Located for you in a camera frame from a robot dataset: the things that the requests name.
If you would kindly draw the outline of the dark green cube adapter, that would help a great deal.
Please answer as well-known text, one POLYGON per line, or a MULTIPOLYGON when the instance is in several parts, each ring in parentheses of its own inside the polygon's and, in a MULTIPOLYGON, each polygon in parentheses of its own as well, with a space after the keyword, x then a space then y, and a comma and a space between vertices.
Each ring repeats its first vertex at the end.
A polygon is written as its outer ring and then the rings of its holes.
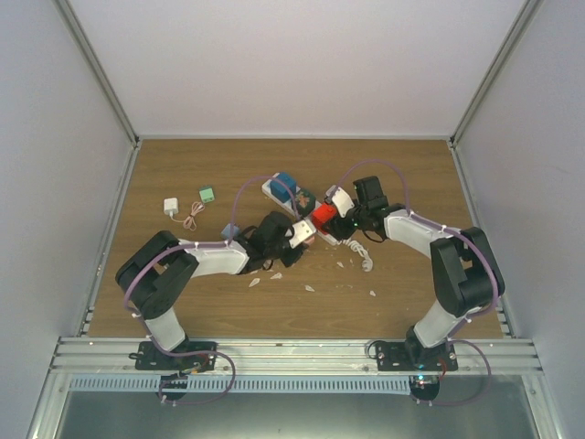
POLYGON ((306 188, 300 188, 295 195, 294 206, 301 217, 307 217, 316 207, 315 195, 306 188))

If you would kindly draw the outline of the white power strip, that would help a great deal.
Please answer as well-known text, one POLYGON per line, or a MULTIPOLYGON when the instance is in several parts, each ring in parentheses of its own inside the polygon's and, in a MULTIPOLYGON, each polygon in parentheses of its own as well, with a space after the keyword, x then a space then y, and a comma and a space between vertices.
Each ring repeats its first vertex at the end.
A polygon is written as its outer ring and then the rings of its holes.
POLYGON ((348 211, 354 201, 341 188, 331 186, 320 201, 306 187, 284 172, 276 173, 261 186, 262 193, 286 212, 307 220, 316 229, 316 235, 331 245, 348 244, 353 234, 352 223, 345 229, 348 211))

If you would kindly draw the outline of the blue cube socket adapter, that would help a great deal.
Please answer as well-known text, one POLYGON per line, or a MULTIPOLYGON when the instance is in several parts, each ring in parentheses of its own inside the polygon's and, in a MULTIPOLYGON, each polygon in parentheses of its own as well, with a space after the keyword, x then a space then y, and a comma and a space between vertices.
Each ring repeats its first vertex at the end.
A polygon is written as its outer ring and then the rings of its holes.
POLYGON ((296 195, 296 180, 285 172, 278 173, 269 184, 271 194, 281 203, 290 201, 296 195))

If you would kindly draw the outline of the light blue plug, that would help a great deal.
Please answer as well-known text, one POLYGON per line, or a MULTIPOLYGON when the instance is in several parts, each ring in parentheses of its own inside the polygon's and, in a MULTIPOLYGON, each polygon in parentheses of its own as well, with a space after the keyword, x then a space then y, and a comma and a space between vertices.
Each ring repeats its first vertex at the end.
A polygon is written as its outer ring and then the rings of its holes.
POLYGON ((224 240, 229 237, 234 237, 239 234, 239 227, 237 225, 227 224, 221 232, 221 236, 224 240))

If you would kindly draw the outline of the mint green charger plug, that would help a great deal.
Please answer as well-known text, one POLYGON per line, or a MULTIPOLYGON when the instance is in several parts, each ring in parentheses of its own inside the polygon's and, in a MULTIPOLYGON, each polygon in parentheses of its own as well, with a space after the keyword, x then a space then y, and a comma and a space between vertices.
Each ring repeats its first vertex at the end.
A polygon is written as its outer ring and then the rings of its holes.
POLYGON ((215 193, 212 186, 201 187, 198 191, 201 202, 204 204, 215 200, 215 193))

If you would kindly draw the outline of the white usb charger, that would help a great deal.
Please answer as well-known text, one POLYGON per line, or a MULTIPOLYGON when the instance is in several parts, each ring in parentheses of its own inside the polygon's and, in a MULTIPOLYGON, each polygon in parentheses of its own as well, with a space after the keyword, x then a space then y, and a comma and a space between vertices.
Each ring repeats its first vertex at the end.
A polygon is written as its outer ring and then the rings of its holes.
POLYGON ((166 216, 174 217, 179 211, 178 198, 165 198, 163 203, 163 212, 166 216))

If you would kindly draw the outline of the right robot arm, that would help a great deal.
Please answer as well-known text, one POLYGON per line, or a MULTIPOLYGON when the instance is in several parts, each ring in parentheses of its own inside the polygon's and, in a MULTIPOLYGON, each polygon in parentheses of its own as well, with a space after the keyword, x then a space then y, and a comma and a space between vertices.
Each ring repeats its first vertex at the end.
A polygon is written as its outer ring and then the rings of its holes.
POLYGON ((450 228, 389 203, 377 177, 356 180, 354 190, 355 198, 337 185, 325 192, 324 202, 336 210, 324 224, 327 233, 340 241, 357 230, 374 233, 375 242, 400 242, 431 261, 435 301, 404 342, 406 362, 425 370, 465 322, 490 312, 505 291, 489 240, 479 228, 450 228))

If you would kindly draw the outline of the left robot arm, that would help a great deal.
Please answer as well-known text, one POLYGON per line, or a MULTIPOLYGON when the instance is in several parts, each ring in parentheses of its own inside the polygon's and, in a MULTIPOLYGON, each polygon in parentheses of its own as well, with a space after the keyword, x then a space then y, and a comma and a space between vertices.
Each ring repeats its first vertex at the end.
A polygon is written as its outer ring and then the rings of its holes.
POLYGON ((293 222, 276 211, 230 241, 185 241, 161 230, 124 263, 115 281, 124 292, 124 306, 157 347, 157 359, 168 369, 179 369, 187 362, 188 347, 174 305, 190 280, 268 270, 277 260, 290 267, 315 234, 310 220, 293 222))

